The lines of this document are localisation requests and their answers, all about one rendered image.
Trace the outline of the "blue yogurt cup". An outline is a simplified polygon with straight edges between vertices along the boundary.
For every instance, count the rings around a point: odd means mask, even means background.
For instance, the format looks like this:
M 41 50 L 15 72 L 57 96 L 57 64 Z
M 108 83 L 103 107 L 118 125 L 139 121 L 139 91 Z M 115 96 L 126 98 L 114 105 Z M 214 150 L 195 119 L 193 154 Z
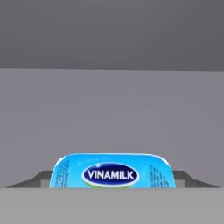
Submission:
M 175 188 L 170 164 L 144 153 L 74 153 L 52 169 L 50 188 Z

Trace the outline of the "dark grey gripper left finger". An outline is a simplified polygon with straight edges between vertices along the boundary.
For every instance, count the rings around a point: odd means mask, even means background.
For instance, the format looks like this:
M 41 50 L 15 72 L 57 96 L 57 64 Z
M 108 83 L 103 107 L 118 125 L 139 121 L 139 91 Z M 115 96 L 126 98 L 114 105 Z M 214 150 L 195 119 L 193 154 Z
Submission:
M 31 179 L 27 179 L 14 185 L 9 185 L 9 188 L 30 188 L 30 187 L 48 188 L 51 176 L 52 171 L 49 170 L 41 171 Z

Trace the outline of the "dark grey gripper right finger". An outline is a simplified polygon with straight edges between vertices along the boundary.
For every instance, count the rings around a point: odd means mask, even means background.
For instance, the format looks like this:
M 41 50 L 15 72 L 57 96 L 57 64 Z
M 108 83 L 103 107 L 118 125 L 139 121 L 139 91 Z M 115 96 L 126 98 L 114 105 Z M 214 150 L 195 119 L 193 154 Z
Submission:
M 177 188 L 216 188 L 216 185 L 211 185 L 206 182 L 197 180 L 188 175 L 185 171 L 174 171 L 175 184 Z

